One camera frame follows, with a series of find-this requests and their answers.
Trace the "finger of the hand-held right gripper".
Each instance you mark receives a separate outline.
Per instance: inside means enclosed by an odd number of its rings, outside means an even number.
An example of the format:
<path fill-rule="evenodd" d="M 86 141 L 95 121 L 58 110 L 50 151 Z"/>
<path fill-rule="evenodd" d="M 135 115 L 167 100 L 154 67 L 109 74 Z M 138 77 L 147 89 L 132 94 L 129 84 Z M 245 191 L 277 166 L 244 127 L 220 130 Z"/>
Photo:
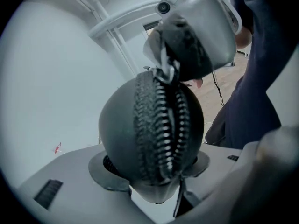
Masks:
<path fill-rule="evenodd" d="M 162 28 L 154 28 L 143 47 L 144 55 L 157 67 L 165 66 L 168 61 L 166 45 L 162 35 Z"/>

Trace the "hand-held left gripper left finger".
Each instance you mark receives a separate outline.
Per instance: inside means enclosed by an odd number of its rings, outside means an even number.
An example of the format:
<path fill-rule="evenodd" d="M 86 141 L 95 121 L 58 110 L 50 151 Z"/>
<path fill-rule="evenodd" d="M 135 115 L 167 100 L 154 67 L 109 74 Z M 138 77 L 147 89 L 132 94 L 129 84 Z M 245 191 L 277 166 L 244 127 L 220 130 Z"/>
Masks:
<path fill-rule="evenodd" d="M 96 155 L 105 157 L 102 145 L 57 157 L 18 188 L 21 201 L 43 224 L 151 224 L 129 190 L 107 190 L 92 178 L 88 164 Z"/>

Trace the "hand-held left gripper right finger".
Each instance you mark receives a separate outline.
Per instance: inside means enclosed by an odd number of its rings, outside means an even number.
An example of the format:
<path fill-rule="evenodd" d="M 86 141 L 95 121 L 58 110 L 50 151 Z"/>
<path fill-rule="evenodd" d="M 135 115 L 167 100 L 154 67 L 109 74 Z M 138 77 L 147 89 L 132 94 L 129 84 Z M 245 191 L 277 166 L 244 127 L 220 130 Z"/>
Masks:
<path fill-rule="evenodd" d="M 216 220 L 227 216 L 232 204 L 228 181 L 223 181 L 237 163 L 242 150 L 202 145 L 197 160 L 184 171 L 178 197 L 179 220 Z"/>

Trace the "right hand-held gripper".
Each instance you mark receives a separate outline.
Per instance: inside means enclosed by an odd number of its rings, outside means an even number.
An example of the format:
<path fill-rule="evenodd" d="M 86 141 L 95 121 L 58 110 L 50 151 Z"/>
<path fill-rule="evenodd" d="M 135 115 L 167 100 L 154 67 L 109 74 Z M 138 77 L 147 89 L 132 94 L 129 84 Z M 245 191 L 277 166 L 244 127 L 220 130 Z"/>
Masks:
<path fill-rule="evenodd" d="M 242 20 L 229 0 L 161 0 L 165 81 L 200 79 L 231 63 Z"/>

